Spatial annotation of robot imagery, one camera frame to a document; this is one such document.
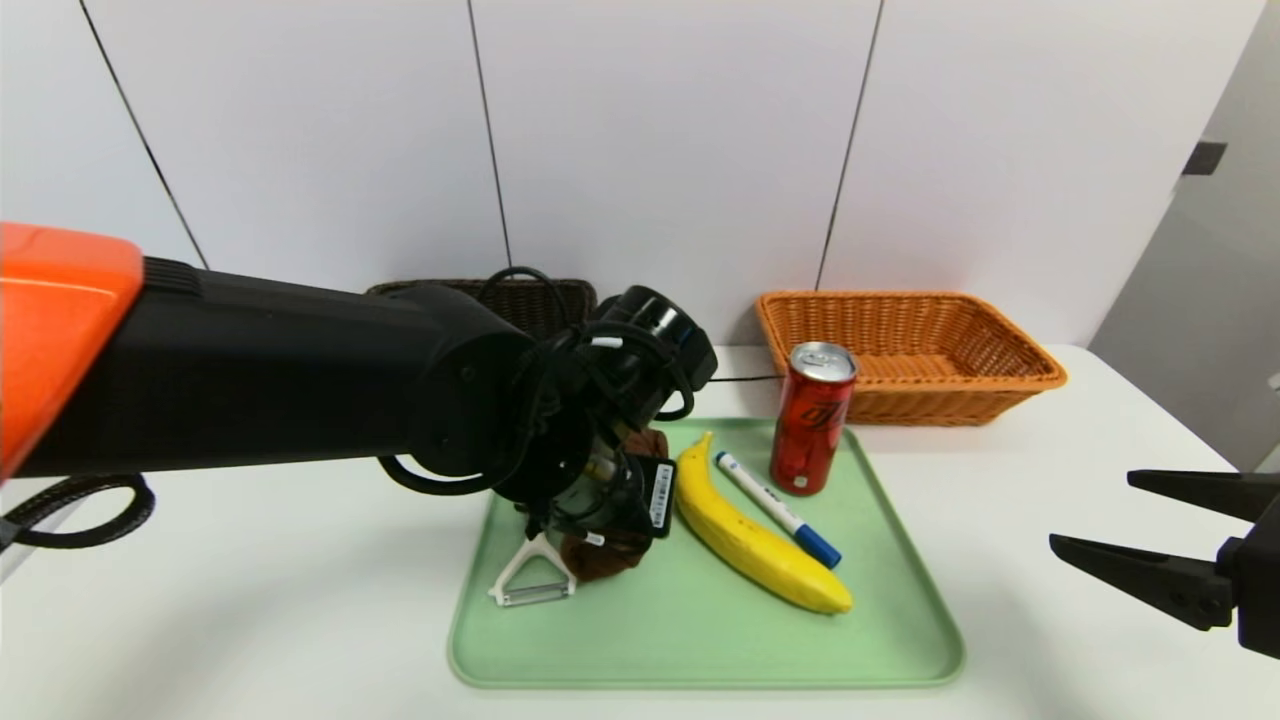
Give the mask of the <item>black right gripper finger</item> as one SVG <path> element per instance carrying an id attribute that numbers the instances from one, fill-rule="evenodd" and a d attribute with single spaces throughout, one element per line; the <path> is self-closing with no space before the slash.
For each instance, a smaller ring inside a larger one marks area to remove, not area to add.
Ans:
<path id="1" fill-rule="evenodd" d="M 1132 470 L 1130 487 L 1257 523 L 1279 497 L 1277 473 Z"/>
<path id="2" fill-rule="evenodd" d="M 1233 624 L 1233 579 L 1215 562 L 1060 534 L 1050 536 L 1050 548 L 1065 564 L 1197 630 Z"/>

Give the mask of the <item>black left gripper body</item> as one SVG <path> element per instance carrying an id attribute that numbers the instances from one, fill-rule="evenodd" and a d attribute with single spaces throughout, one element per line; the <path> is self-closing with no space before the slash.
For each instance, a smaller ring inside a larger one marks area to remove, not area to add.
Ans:
<path id="1" fill-rule="evenodd" d="M 672 527 L 677 466 L 667 457 L 620 454 L 605 501 L 605 529 L 664 539 Z"/>

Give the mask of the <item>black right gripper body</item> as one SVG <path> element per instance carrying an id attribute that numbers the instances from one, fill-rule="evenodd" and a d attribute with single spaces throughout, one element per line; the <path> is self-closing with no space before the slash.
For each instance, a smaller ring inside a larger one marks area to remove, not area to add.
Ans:
<path id="1" fill-rule="evenodd" d="M 1219 550 L 1219 569 L 1233 585 L 1239 644 L 1279 657 L 1279 491 L 1276 486 L 1238 488 L 1221 511 L 1253 524 L 1244 537 Z"/>

